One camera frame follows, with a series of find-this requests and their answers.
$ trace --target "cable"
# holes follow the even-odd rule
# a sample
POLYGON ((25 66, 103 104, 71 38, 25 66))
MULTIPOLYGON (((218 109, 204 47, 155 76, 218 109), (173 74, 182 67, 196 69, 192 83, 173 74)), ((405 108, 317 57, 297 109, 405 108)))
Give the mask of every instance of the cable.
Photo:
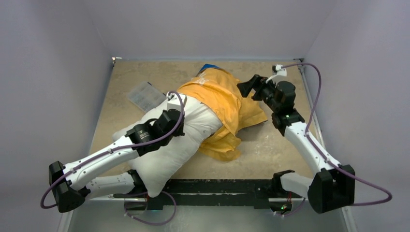
POLYGON ((298 205, 296 209, 292 210, 292 211, 291 211, 290 213, 288 213, 288 214, 280 214, 280 215, 278 215, 276 212, 274 212, 273 215, 274 215, 274 216, 278 216, 278 217, 282 217, 282 218, 283 218, 283 217, 292 216, 293 214, 295 214, 297 211, 299 211, 299 210, 302 208, 303 204, 305 203, 305 200, 306 200, 306 198, 303 198, 303 200, 302 200, 302 202, 300 203, 300 205, 298 205))
POLYGON ((288 201, 292 203, 292 192, 289 192, 288 201))
MULTIPOLYGON (((162 137, 160 137, 160 138, 158 138, 158 139, 154 139, 154 140, 152 140, 152 141, 145 142, 145 143, 141 143, 141 144, 132 144, 132 145, 125 145, 125 146, 118 146, 118 147, 113 148, 113 149, 112 149, 112 152, 117 151, 117 150, 121 150, 121 149, 125 149, 125 148, 132 148, 132 147, 140 147, 140 146, 150 145, 150 144, 159 142, 159 141, 161 141, 161 140, 167 138, 168 136, 170 136, 172 133, 174 133, 174 131, 178 128, 179 124, 180 124, 181 121, 182 121, 182 116, 184 115, 184 104, 183 104, 183 102, 182 102, 181 96, 180 96, 176 91, 169 91, 169 93, 174 93, 174 94, 176 94, 176 96, 177 96, 178 99, 179 99, 179 104, 181 105, 181 111, 180 111, 179 118, 178 118, 178 121, 176 122, 175 126, 174 126, 168 133, 166 133, 164 136, 162 136, 162 137)), ((50 185, 50 187, 45 191, 45 193, 44 193, 43 196, 41 197, 40 207, 43 208, 43 209, 50 209, 50 208, 56 207, 57 204, 44 205, 44 200, 45 200, 46 196, 49 194, 49 192, 50 192, 52 189, 54 189, 58 184, 60 184, 60 182, 61 182, 63 179, 65 179, 66 177, 68 177, 69 175, 71 175, 71 174, 72 174, 73 172, 75 172, 76 170, 80 169, 82 166, 84 166, 84 165, 86 165, 86 164, 88 164, 88 163, 90 163, 90 162, 92 162, 92 161, 94 161, 94 160, 96 160, 96 159, 99 159, 99 158, 101 158, 101 157, 103 157, 103 156, 105 156, 105 155, 108 155, 108 154, 110 154, 109 151, 104 151, 104 152, 102 152, 102 153, 100 153, 100 154, 98 154, 98 155, 96 155, 96 156, 94 156, 94 157, 92 157, 92 158, 90 158, 90 159, 88 159, 88 160, 86 160, 86 161, 84 161, 84 162, 78 164, 78 165, 75 166, 72 170, 69 170, 68 172, 66 172, 65 174, 63 174, 62 176, 60 176, 60 178, 58 178, 56 181, 54 181, 54 182, 50 185)))
MULTIPOLYGON (((167 192, 165 192, 165 191, 161 191, 161 192, 164 193, 164 194, 166 194, 167 196, 169 196, 169 198, 171 198, 172 202, 174 203, 174 211, 173 211, 172 215, 171 215, 167 220, 165 220, 165 221, 163 221, 163 222, 149 222, 149 221, 144 221, 144 220, 142 220, 142 219, 140 219, 140 218, 134 217, 133 215, 131 215, 131 214, 128 212, 127 207, 125 206, 125 203, 126 203, 126 202, 124 202, 124 211, 125 211, 124 216, 129 216, 130 218, 132 218, 132 219, 134 219, 134 220, 137 220, 137 221, 139 221, 139 222, 142 222, 142 223, 144 223, 144 224, 146 224, 146 225, 150 225, 150 226, 163 226, 163 225, 165 225, 166 223, 170 222, 170 221, 175 217, 175 214, 176 214, 176 201, 175 201, 175 199, 173 198, 173 196, 172 196, 171 194, 169 194, 169 193, 167 193, 167 192)), ((144 194, 146 194, 146 193, 147 193, 147 192, 138 193, 138 194, 127 194, 126 196, 127 196, 127 197, 138 197, 138 196, 144 195, 144 194)))
POLYGON ((345 171, 345 170, 339 168, 337 165, 333 164, 331 161, 328 161, 326 155, 325 155, 325 154, 319 149, 319 147, 313 142, 313 140, 312 140, 312 138, 310 137, 310 134, 309 134, 309 127, 310 127, 310 125, 311 125, 311 123, 312 123, 313 114, 314 114, 314 112, 315 112, 315 110, 316 110, 316 106, 317 106, 318 99, 319 99, 319 94, 320 94, 320 91, 321 91, 321 88, 322 88, 322 76, 321 76, 321 73, 320 73, 319 69, 318 69, 314 64, 311 64, 311 63, 290 64, 290 65, 285 65, 285 66, 283 66, 282 68, 285 69, 285 68, 292 67, 292 66, 296 66, 296 65, 308 65, 308 66, 313 67, 313 68, 316 70, 316 72, 318 73, 318 77, 319 77, 318 93, 317 93, 317 95, 316 95, 315 101, 314 101, 313 106, 312 106, 312 111, 311 111, 311 113, 310 113, 309 122, 307 123, 306 128, 305 128, 305 135, 306 135, 307 139, 310 141, 310 143, 312 144, 312 146, 315 147, 315 149, 318 151, 318 153, 320 154, 320 156, 322 156, 322 158, 323 158, 324 160, 326 160, 325 162, 327 162, 330 166, 332 166, 333 168, 335 168, 335 169, 338 170, 339 172, 345 174, 346 176, 348 176, 348 177, 350 177, 350 178, 352 178, 352 179, 354 179, 354 180, 357 180, 357 181, 359 181, 359 182, 362 182, 362 183, 365 184, 365 185, 368 185, 368 186, 370 186, 370 187, 373 187, 373 188, 375 188, 375 189, 378 189, 378 190, 380 190, 380 191, 382 191, 382 192, 384 192, 384 193, 387 194, 387 198, 385 198, 385 199, 383 199, 383 200, 378 200, 378 201, 373 201, 373 202, 364 202, 364 203, 354 203, 354 204, 352 204, 351 206, 375 205, 375 204, 381 204, 381 203, 386 203, 386 202, 390 201, 390 200, 393 198, 393 195, 392 195, 392 193, 391 193, 389 190, 387 190, 387 189, 385 189, 385 188, 382 188, 382 187, 380 187, 380 186, 377 186, 377 185, 375 185, 375 184, 372 184, 372 183, 370 183, 370 182, 368 182, 368 181, 366 181, 366 180, 364 180, 364 179, 362 179, 362 178, 359 178, 359 177, 357 177, 357 176, 355 176, 355 175, 352 175, 352 174, 348 173, 347 171, 345 171))

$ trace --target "black base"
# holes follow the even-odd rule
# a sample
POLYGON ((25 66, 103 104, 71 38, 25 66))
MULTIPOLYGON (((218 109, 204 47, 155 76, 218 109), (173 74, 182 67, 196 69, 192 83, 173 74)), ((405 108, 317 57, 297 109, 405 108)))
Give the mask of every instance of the black base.
MULTIPOLYGON (((354 169, 350 165, 340 168, 352 175, 354 169)), ((354 203, 355 180, 340 173, 336 169, 322 170, 316 173, 307 191, 307 197, 313 210, 325 213, 354 203)))
MULTIPOLYGON (((164 191, 170 193, 177 205, 190 206, 253 206, 255 209, 280 209, 282 203, 270 203, 269 198, 288 197, 288 192, 272 189, 271 179, 257 180, 205 180, 205 179, 171 179, 164 191)), ((115 194, 115 198, 126 198, 115 194)), ((149 198, 147 210, 162 210, 164 205, 173 205, 165 194, 149 198)), ((129 210, 141 208, 130 207, 129 210)))
MULTIPOLYGON (((64 165, 60 161, 56 161, 48 166, 48 182, 50 185, 64 174, 63 169, 64 165)), ((85 187, 76 191, 70 187, 70 184, 64 178, 52 189, 60 213, 69 212, 79 207, 85 202, 87 194, 90 193, 85 187)))

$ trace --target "blue object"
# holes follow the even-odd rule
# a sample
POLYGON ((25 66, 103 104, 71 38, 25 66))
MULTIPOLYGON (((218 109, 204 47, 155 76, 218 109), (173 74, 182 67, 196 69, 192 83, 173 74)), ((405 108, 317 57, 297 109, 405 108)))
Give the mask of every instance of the blue object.
POLYGON ((214 68, 214 69, 222 69, 216 65, 213 64, 205 64, 204 66, 202 66, 202 68, 199 70, 199 72, 197 73, 197 76, 202 73, 203 70, 208 69, 208 68, 214 68))

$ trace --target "clear plastic container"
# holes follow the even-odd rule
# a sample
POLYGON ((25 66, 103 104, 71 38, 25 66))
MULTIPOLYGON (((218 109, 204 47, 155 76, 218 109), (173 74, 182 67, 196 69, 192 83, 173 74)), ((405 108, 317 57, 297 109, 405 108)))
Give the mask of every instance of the clear plastic container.
POLYGON ((164 93, 152 86, 150 82, 142 82, 127 94, 127 98, 145 113, 159 106, 165 99, 164 93))

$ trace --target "crumpled yellow fabric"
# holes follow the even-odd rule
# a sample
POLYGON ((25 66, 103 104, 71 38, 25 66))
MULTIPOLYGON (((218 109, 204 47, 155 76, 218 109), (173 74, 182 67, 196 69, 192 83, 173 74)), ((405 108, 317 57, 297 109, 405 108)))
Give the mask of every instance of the crumpled yellow fabric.
POLYGON ((251 99, 253 94, 247 98, 241 96, 238 83, 238 79, 223 69, 207 68, 178 89, 206 104, 223 123, 199 148, 200 152, 221 161, 240 156, 236 147, 241 140, 235 136, 240 129, 267 121, 259 102, 251 99))

